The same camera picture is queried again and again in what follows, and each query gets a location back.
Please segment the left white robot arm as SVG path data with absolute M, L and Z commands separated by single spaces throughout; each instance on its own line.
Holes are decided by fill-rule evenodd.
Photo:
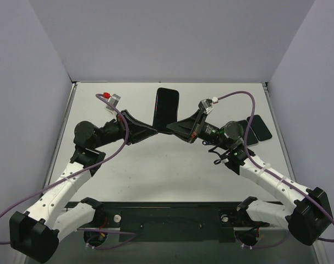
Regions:
M 101 167 L 106 155 L 98 151 L 98 147 L 118 140 L 123 140 L 123 145 L 136 144 L 157 133 L 152 126 L 136 120 L 126 110 L 100 128 L 88 121 L 78 123 L 74 129 L 75 151 L 64 172 L 25 212 L 16 211 L 11 216 L 11 247 L 45 263 L 54 255 L 60 240 L 81 225 L 99 226 L 104 213 L 98 209 L 97 201 L 80 203 L 72 213 L 61 214 L 73 195 Z

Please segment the black phone clear case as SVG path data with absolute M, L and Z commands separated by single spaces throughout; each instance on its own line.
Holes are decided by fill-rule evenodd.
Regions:
M 238 123 L 242 126 L 243 128 L 243 140 L 245 140 L 245 132 L 248 126 L 248 122 L 247 120 L 240 120 L 238 121 Z M 258 139 L 256 138 L 252 128 L 249 129 L 248 132 L 248 137 L 247 137 L 247 146 L 254 146 L 257 145 L 259 143 Z

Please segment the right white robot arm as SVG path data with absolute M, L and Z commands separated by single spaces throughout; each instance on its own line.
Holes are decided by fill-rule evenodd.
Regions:
M 237 207 L 239 223 L 263 222 L 289 230 L 304 245 L 312 245 L 331 224 L 328 195 L 316 187 L 311 190 L 274 170 L 253 151 L 245 149 L 244 130 L 238 122 L 221 128 L 206 122 L 207 115 L 197 111 L 191 117 L 167 125 L 176 137 L 193 143 L 197 138 L 215 149 L 225 150 L 215 164 L 224 164 L 235 174 L 263 188 L 280 204 L 248 197 Z

